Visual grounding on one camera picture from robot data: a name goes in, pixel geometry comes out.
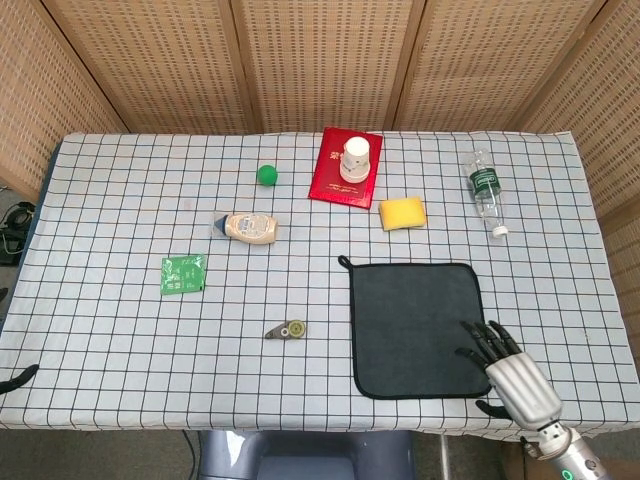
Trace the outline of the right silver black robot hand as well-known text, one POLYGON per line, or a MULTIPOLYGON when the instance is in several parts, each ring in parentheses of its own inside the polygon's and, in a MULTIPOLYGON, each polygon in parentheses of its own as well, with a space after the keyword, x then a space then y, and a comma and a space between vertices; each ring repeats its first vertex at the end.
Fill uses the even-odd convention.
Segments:
POLYGON ((541 431, 560 419, 562 401, 557 392, 502 325, 495 321, 461 325, 477 348, 460 347, 456 354, 480 368, 502 402, 497 406, 478 400, 476 406, 482 412, 529 431, 541 431))

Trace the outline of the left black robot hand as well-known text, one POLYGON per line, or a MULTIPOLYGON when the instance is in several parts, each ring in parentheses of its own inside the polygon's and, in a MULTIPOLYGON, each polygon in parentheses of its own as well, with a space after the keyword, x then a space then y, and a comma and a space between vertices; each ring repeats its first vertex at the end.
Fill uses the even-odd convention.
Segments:
POLYGON ((0 395, 5 395, 26 385, 38 372, 40 366, 32 364, 24 369, 19 375, 0 382, 0 395))

